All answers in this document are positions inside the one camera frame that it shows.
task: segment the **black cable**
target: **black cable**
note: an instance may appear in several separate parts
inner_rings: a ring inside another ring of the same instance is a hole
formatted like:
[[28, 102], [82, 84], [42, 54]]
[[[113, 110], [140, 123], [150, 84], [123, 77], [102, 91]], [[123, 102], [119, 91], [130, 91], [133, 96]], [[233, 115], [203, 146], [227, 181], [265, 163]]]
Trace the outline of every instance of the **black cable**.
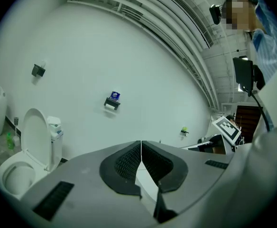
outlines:
[[255, 97], [253, 94], [251, 94], [251, 96], [252, 96], [252, 97], [255, 99], [255, 101], [257, 102], [257, 104], [258, 104], [258, 106], [259, 106], [259, 109], [260, 109], [260, 111], [261, 111], [261, 114], [262, 114], [262, 116], [263, 116], [263, 118], [264, 118], [264, 121], [265, 121], [265, 124], [266, 124], [266, 128], [267, 128], [267, 132], [269, 132], [269, 131], [270, 131], [270, 129], [269, 129], [269, 124], [268, 124], [267, 118], [265, 117], [265, 114], [264, 114], [264, 112], [263, 112], [263, 110], [262, 110], [262, 107], [261, 107], [261, 105], [259, 104], [259, 102], [257, 101], [256, 97]]

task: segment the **toilet lid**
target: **toilet lid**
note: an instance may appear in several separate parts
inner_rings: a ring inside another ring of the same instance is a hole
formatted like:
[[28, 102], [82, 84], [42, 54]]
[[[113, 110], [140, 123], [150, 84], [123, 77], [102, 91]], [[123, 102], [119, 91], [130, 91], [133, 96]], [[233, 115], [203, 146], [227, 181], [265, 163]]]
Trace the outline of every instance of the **toilet lid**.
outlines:
[[27, 111], [21, 131], [21, 148], [45, 166], [51, 160], [51, 133], [44, 115], [37, 109]]

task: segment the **blue tissue package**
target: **blue tissue package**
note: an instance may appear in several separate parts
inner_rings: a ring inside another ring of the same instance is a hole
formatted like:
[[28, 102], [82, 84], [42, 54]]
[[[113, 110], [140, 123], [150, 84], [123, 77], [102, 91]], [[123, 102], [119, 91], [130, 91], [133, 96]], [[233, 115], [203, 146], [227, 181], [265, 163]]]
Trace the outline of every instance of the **blue tissue package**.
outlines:
[[117, 93], [115, 91], [112, 91], [111, 95], [110, 95], [110, 99], [118, 101], [120, 97], [120, 93]]

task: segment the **green object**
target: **green object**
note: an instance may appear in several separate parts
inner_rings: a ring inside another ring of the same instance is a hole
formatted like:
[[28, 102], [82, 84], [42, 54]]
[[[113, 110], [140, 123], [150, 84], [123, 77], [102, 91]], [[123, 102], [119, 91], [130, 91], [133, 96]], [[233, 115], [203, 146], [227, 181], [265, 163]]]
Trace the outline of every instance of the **green object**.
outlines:
[[7, 134], [7, 145], [8, 145], [8, 149], [10, 150], [14, 149], [14, 144], [10, 133]]

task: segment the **toilet brush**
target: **toilet brush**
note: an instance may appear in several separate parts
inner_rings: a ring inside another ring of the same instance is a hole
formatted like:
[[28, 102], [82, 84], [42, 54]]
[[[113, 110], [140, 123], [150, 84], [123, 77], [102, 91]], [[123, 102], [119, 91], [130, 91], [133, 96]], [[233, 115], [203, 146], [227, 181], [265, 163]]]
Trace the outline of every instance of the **toilet brush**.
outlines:
[[18, 117], [14, 117], [14, 125], [15, 125], [15, 136], [13, 137], [13, 143], [15, 147], [20, 146], [20, 139], [17, 136], [16, 126], [18, 125]]

